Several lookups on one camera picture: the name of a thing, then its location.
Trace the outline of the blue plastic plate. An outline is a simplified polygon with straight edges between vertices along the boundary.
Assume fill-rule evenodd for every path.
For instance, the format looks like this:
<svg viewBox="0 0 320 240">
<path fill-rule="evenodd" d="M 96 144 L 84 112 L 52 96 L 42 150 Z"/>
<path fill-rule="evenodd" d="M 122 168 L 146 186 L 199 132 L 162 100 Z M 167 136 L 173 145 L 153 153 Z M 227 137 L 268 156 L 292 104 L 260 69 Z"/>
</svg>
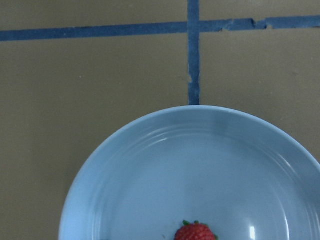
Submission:
<svg viewBox="0 0 320 240">
<path fill-rule="evenodd" d="M 255 116 L 181 106 L 105 140 L 76 176 L 61 240 L 172 240 L 183 221 L 221 240 L 317 240 L 320 165 Z"/>
</svg>

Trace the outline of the red strawberry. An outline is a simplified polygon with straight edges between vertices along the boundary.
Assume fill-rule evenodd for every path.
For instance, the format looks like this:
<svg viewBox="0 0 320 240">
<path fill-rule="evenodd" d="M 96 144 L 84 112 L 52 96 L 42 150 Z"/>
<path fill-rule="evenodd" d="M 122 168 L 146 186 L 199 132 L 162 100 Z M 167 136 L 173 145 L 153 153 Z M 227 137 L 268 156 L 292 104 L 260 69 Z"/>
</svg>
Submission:
<svg viewBox="0 0 320 240">
<path fill-rule="evenodd" d="M 218 240 L 219 237 L 214 234 L 207 224 L 199 221 L 182 221 L 182 226 L 176 231 L 174 240 Z"/>
</svg>

